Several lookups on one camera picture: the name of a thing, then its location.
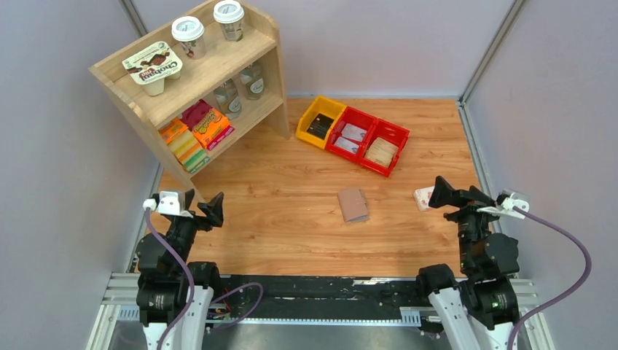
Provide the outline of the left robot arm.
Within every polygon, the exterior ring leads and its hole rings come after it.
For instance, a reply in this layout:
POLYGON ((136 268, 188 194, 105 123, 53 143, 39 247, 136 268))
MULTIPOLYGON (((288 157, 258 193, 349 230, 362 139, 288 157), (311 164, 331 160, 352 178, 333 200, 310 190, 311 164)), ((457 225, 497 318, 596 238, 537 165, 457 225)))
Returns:
POLYGON ((190 206, 194 190, 161 191, 144 200, 149 232, 136 247, 136 305, 148 349, 201 349, 211 302, 223 283, 214 262, 188 262, 198 232, 224 222, 224 193, 190 206))

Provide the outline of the beige card holder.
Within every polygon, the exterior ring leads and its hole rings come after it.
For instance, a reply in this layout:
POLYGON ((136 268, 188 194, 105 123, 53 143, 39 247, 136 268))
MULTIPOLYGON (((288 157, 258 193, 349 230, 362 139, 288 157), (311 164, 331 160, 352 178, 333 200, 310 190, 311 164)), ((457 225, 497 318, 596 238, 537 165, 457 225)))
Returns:
POLYGON ((367 200, 360 188, 342 190, 337 194, 337 199, 346 223, 362 222, 369 219, 367 200))

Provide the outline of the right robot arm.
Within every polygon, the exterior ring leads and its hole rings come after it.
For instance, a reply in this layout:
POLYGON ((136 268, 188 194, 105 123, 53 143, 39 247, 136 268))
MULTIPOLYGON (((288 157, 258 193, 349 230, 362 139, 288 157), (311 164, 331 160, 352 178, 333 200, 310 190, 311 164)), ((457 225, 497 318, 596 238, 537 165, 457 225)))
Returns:
POLYGON ((458 226, 460 271, 456 281, 446 264, 421 268, 415 294, 433 306, 452 349, 516 349, 520 321, 517 296, 509 276, 517 273, 518 241, 494 233, 489 224, 500 217, 521 219, 526 206, 517 193, 505 190, 492 199, 475 186, 457 190, 437 176, 429 207, 453 206, 444 218, 458 226))

